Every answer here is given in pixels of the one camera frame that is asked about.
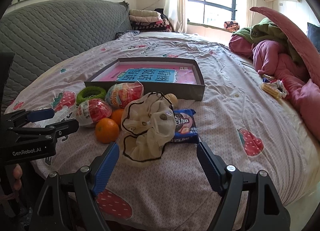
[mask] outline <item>green hair tie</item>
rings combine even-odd
[[[103,88],[96,86],[86,87],[77,95],[77,106],[80,105],[82,102],[85,102],[86,100],[90,99],[104,100],[106,94],[107,92]]]

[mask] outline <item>orange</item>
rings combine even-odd
[[[110,118],[114,120],[118,124],[118,126],[121,126],[121,118],[122,118],[123,111],[124,109],[117,109],[113,111],[110,116]]]
[[[119,131],[119,126],[115,121],[110,118],[103,118],[97,123],[95,134],[99,142],[108,144],[117,140]]]

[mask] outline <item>human hand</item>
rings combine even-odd
[[[17,166],[13,170],[13,177],[16,179],[16,181],[13,184],[13,189],[20,190],[22,187],[22,183],[20,180],[22,177],[22,169],[19,164],[17,164]]]

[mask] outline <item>headboard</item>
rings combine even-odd
[[[19,8],[0,20],[0,52],[14,52],[1,112],[42,73],[132,30],[129,5],[103,0],[52,0]]]

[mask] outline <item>green blanket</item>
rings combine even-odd
[[[263,40],[276,41],[287,48],[288,53],[295,63],[303,64],[302,58],[294,49],[287,36],[268,18],[264,18],[260,23],[253,27],[242,28],[233,34],[243,37],[251,44],[258,44]]]

